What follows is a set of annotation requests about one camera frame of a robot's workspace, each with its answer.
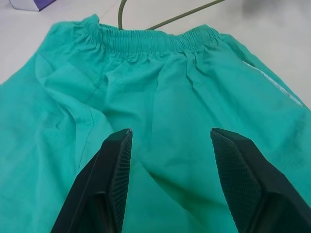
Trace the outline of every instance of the green pants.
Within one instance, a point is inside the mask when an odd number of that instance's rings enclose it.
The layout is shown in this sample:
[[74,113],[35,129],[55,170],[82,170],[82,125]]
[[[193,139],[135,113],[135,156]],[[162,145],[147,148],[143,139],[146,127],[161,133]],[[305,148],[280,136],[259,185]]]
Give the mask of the green pants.
[[245,46],[208,26],[175,36],[98,22],[54,25],[0,86],[0,232],[48,233],[76,175],[124,128],[124,233],[237,232],[212,127],[251,138],[311,205],[311,112]]

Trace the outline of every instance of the tile floor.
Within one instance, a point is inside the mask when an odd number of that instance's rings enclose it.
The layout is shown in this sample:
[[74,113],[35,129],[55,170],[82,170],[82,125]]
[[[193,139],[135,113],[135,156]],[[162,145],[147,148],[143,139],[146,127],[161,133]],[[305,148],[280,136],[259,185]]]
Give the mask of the tile floor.
[[[125,29],[146,29],[210,0],[128,0]],[[57,0],[41,12],[15,10],[0,0],[0,83],[22,67],[55,22],[92,14],[117,26],[121,0]],[[178,34],[201,24],[245,44],[311,107],[311,1],[226,0],[163,26]]]

